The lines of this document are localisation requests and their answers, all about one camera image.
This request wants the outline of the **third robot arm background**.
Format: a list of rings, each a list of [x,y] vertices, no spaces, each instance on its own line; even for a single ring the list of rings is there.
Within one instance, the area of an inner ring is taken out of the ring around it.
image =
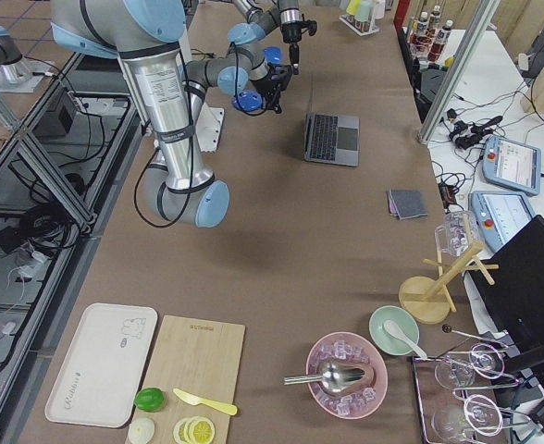
[[[32,64],[0,26],[0,93],[33,93],[41,81],[33,73]]]

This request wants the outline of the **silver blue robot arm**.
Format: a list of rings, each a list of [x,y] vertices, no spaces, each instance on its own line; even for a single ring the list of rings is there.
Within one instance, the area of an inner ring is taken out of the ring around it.
[[[289,46],[289,59],[294,74],[300,71],[299,42],[307,32],[314,36],[317,22],[306,19],[297,0],[278,0],[268,10],[255,1],[232,0],[231,3],[244,17],[244,22],[233,26],[228,32],[230,43],[247,44],[262,41],[275,29],[280,29],[282,40]]]
[[[170,224],[211,228],[229,206],[229,188],[204,164],[197,135],[207,90],[236,95],[251,82],[261,94],[275,93],[279,82],[259,41],[274,29],[291,46],[300,39],[298,2],[279,1],[268,10],[253,1],[235,6],[245,21],[229,31],[228,54],[206,62],[181,54],[187,17],[180,1],[51,4],[58,44],[120,64],[142,121],[152,126],[157,141],[157,154],[147,165],[147,201]]]

